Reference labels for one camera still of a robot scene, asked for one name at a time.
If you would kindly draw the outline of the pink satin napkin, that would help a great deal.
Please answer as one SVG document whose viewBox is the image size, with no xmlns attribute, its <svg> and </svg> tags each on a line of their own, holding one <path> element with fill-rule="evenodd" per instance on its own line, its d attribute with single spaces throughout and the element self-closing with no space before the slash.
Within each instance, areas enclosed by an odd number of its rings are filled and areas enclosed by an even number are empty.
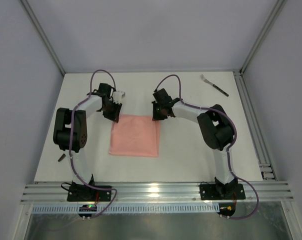
<svg viewBox="0 0 302 240">
<path fill-rule="evenodd" d="M 122 114 L 113 123 L 109 154 L 121 157 L 159 156 L 161 123 L 151 116 Z"/>
</svg>

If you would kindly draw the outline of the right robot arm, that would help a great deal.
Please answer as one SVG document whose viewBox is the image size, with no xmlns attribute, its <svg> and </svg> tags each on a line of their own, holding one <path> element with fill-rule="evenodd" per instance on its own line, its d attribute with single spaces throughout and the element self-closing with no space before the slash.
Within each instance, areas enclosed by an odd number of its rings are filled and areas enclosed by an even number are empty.
<svg viewBox="0 0 302 240">
<path fill-rule="evenodd" d="M 197 123 L 205 144 L 213 151 L 214 183 L 202 182 L 200 184 L 201 199 L 232 198 L 238 186 L 238 180 L 232 173 L 231 156 L 228 149 L 234 142 L 236 134 L 222 106 L 219 104 L 212 107 L 192 106 L 179 98 L 173 99 L 163 88 L 155 90 L 153 97 L 153 121 L 163 121 L 172 117 Z"/>
</svg>

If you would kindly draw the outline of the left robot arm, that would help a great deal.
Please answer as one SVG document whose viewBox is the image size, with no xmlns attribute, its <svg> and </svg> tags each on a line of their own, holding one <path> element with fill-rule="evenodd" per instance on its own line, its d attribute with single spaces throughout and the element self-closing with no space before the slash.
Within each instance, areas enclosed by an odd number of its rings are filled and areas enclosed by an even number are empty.
<svg viewBox="0 0 302 240">
<path fill-rule="evenodd" d="M 88 186 L 94 181 L 84 151 L 88 142 L 87 119 L 94 113 L 102 113 L 104 118 L 118 123 L 125 96 L 125 92 L 101 83 L 98 89 L 90 91 L 73 109 L 57 109 L 53 142 L 64 151 L 70 162 L 73 183 Z"/>
</svg>

